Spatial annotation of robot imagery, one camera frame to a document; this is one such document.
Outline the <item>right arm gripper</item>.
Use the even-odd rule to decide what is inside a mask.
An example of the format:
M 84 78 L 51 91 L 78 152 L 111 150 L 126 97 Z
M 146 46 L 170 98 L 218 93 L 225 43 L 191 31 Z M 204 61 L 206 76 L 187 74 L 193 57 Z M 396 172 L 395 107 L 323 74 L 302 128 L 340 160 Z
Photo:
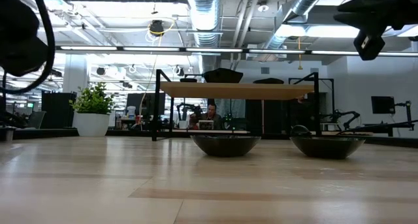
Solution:
M 418 0 L 350 0 L 338 6 L 338 12 L 368 12 L 381 10 L 381 26 L 401 30 L 405 25 L 418 24 Z M 333 16 L 337 22 L 358 29 L 374 29 L 379 20 L 373 14 L 345 13 Z

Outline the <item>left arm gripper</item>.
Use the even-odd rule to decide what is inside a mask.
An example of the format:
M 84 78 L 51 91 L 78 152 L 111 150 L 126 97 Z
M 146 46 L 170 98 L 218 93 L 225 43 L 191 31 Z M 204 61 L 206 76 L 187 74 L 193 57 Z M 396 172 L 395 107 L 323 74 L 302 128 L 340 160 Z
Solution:
M 0 67 L 13 76 L 35 72 L 48 47 L 37 37 L 39 19 L 19 0 L 0 0 Z

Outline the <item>black wavy square mini plate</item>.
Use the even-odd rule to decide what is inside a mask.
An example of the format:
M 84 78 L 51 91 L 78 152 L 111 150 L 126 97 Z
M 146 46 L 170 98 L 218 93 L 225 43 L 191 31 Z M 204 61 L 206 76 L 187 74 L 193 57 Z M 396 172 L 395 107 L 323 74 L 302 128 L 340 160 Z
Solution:
M 243 77 L 242 72 L 218 68 L 202 74 L 208 83 L 239 83 Z

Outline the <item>dark dome-shaped object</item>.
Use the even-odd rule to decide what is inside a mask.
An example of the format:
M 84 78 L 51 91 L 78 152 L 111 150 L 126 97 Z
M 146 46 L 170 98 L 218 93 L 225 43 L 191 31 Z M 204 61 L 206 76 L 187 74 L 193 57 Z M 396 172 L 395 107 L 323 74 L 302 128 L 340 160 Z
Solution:
M 291 129 L 291 136 L 292 137 L 295 137 L 295 136 L 311 137 L 312 134 L 307 127 L 303 125 L 295 125 Z

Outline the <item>black cabinet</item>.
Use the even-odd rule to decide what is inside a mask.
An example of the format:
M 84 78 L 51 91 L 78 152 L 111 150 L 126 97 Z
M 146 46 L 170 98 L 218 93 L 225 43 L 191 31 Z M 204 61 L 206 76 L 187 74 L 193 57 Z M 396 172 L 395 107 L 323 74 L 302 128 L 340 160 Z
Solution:
M 72 128 L 74 109 L 69 101 L 76 100 L 76 93 L 42 92 L 41 110 L 45 112 L 41 129 Z

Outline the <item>grey chair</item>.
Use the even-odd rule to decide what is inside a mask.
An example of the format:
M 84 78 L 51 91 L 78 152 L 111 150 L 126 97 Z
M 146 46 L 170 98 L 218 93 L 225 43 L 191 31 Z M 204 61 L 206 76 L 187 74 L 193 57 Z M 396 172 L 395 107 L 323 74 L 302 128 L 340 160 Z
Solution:
M 26 127 L 31 129 L 40 129 L 45 114 L 45 111 L 32 112 L 29 116 Z

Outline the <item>small black monitor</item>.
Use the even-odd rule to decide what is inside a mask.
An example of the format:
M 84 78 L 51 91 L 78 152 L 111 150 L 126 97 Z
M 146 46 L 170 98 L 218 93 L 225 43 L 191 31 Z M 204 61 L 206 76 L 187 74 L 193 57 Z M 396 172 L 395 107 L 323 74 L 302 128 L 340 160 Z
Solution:
M 371 96 L 373 114 L 394 114 L 394 97 L 390 96 Z

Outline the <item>small grey cylinder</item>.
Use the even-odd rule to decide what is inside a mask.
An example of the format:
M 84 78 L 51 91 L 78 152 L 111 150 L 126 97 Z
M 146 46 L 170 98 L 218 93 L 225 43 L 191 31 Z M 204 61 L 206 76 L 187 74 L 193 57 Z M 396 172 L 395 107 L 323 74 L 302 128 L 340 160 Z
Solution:
M 0 142 L 9 142 L 13 139 L 15 127 L 0 127 Z

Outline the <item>black monitor stand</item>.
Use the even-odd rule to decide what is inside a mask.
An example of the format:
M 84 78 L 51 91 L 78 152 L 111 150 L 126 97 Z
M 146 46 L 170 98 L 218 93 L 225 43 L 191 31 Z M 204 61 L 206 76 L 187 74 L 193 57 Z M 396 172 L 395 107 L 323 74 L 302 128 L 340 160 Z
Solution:
M 413 123 L 411 122 L 411 101 L 405 101 L 404 103 L 396 103 L 395 106 L 404 107 L 406 109 L 407 121 L 402 123 L 402 126 L 413 129 Z

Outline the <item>green plant white pot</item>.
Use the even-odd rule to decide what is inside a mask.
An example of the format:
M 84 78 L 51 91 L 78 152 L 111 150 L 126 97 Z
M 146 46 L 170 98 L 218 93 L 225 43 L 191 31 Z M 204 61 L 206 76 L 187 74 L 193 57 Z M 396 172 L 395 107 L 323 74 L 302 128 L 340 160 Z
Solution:
M 69 105 L 75 111 L 74 127 L 80 136 L 105 136 L 115 105 L 113 94 L 106 93 L 104 82 L 79 90 L 80 96 L 69 100 Z

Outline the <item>black low desk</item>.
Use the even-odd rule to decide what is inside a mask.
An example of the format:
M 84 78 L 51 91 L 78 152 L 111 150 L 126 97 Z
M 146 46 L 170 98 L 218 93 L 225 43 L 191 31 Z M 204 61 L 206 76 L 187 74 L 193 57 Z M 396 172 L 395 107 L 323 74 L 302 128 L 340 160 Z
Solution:
M 383 123 L 375 125 L 365 125 L 362 129 L 366 132 L 386 133 L 387 131 L 391 131 L 393 128 L 407 128 L 413 130 L 414 127 L 414 123 Z

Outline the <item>large black monitor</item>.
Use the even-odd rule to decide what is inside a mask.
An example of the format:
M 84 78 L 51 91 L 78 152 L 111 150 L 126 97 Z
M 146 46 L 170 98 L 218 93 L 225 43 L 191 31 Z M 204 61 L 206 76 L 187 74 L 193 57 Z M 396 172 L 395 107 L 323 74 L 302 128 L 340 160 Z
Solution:
M 130 93 L 127 96 L 125 113 L 127 115 L 127 107 L 135 106 L 136 116 L 140 116 L 143 120 L 152 120 L 155 107 L 154 93 Z

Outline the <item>wooden riser black legs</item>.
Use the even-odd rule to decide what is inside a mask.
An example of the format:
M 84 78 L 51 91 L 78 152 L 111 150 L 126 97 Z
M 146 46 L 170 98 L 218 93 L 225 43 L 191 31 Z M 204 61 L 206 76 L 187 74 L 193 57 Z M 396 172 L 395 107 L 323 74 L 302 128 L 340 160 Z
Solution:
M 159 113 L 159 92 L 164 91 L 171 97 L 170 105 L 175 98 L 203 99 L 249 99 L 290 101 L 307 93 L 314 93 L 315 134 L 322 134 L 319 116 L 319 73 L 313 72 L 294 84 L 239 84 L 239 83 L 198 83 L 172 82 L 161 70 L 155 73 L 155 103 L 153 110 L 152 140 L 159 135 L 157 114 Z

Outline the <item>person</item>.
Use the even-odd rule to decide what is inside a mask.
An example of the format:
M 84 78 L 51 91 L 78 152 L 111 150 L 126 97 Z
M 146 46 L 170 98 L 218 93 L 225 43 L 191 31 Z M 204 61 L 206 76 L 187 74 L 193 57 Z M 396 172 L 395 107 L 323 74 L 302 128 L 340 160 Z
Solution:
M 214 121 L 214 130 L 224 130 L 222 118 L 216 112 L 216 104 L 209 103 L 207 112 L 203 114 L 196 114 L 199 120 L 213 120 Z

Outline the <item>long ceiling light rail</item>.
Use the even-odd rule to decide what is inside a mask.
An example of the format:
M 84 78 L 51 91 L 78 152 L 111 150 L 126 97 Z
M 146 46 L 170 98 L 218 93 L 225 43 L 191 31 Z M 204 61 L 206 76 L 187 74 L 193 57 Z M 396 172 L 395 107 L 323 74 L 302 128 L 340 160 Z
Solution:
M 330 50 L 271 50 L 253 48 L 185 48 L 163 46 L 56 46 L 59 52 L 112 53 L 112 52 L 159 52 L 159 53 L 198 53 L 198 54 L 295 54 L 310 56 L 358 56 L 354 51 Z

